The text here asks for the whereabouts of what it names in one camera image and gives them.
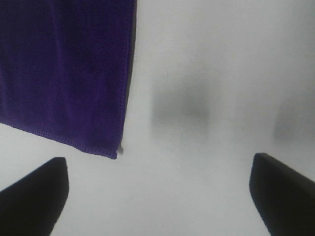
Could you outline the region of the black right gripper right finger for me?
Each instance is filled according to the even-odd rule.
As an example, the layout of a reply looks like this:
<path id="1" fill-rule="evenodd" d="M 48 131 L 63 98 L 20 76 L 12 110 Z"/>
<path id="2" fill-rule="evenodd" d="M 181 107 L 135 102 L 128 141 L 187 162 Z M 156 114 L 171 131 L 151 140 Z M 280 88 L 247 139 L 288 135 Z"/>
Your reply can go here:
<path id="1" fill-rule="evenodd" d="M 249 189 L 270 235 L 315 234 L 314 181 L 266 153 L 257 153 Z"/>

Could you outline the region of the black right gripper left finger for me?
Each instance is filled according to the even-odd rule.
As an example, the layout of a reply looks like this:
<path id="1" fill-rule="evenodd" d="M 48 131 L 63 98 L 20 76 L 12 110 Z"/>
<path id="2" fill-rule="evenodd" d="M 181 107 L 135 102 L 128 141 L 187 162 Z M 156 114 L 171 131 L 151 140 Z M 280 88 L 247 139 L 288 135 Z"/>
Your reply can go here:
<path id="1" fill-rule="evenodd" d="M 0 234 L 50 235 L 68 193 L 66 159 L 54 157 L 0 192 Z"/>

